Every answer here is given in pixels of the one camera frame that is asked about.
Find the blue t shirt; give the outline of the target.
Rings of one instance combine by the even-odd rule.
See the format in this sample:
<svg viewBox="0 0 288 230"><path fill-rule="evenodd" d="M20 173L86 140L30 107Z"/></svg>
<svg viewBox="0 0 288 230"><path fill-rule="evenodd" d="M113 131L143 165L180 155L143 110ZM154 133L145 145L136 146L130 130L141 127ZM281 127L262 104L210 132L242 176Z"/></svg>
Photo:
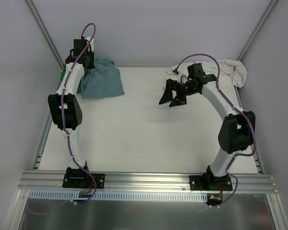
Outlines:
<svg viewBox="0 0 288 230"><path fill-rule="evenodd" d="M120 70L108 57L96 57L95 67L82 76L81 96L83 99L104 99L124 95Z"/></svg>

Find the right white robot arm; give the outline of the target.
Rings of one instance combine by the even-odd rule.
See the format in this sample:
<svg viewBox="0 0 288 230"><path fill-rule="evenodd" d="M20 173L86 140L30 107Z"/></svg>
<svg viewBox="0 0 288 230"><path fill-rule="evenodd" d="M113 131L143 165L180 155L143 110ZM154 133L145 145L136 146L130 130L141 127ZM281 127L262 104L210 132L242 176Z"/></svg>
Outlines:
<svg viewBox="0 0 288 230"><path fill-rule="evenodd" d="M242 156L243 151L254 144L255 114L244 111L227 98L217 87L217 77L206 74L200 63L188 66L187 71L185 75L177 69L172 70L166 79L159 104L168 103L170 107L186 105L187 96L199 93L211 103L222 119L218 154L204 174L190 176L190 189L231 191L228 170L236 157Z"/></svg>

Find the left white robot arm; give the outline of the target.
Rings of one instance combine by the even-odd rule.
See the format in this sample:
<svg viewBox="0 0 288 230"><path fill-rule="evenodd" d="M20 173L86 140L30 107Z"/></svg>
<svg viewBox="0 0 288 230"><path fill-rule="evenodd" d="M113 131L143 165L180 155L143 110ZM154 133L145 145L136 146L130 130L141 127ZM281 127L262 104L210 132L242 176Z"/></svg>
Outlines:
<svg viewBox="0 0 288 230"><path fill-rule="evenodd" d="M77 101L77 89L86 70L94 68L94 39L81 37L73 41L65 60L65 74L57 91L48 96L53 123L61 131L69 157L64 175L64 188L96 188L89 173L87 157L80 151L78 140L83 113Z"/></svg>

